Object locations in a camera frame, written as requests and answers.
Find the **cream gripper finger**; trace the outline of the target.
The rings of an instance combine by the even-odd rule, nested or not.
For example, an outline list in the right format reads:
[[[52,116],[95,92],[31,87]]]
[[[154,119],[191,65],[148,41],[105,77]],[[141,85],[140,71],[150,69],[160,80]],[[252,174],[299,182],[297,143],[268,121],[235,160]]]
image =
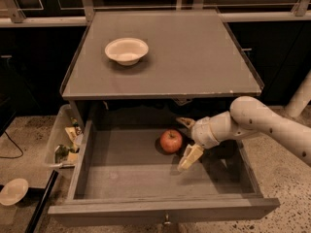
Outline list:
[[[204,148],[198,144],[187,145],[184,154],[179,161],[177,170],[179,172],[184,172],[189,169],[189,167],[198,160],[204,152]]]
[[[184,125],[187,129],[192,129],[195,125],[195,120],[189,117],[177,117],[176,121]]]

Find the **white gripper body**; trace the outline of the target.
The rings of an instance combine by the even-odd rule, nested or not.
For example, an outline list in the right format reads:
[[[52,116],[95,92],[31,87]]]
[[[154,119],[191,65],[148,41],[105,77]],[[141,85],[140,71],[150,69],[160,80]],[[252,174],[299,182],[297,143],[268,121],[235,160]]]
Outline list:
[[[211,149],[220,144],[212,132],[209,117],[199,119],[192,127],[190,136],[196,144],[205,149]]]

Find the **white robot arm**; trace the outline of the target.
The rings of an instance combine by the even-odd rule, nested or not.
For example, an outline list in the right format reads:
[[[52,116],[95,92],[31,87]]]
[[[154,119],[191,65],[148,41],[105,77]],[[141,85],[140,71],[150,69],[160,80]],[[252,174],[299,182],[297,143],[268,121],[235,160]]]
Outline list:
[[[198,160],[205,150],[227,140],[242,140],[263,133],[311,165],[311,129],[305,125],[279,116],[258,99],[241,96],[233,100],[228,111],[212,117],[194,120],[177,117],[189,132],[193,145],[187,145],[178,164],[183,172]]]

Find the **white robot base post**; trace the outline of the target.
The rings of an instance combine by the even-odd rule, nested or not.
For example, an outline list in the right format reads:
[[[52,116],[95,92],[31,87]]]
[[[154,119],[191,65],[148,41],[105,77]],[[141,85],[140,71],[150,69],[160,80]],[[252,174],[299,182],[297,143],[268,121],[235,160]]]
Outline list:
[[[285,110],[290,117],[298,117],[311,101],[311,70],[291,98]]]

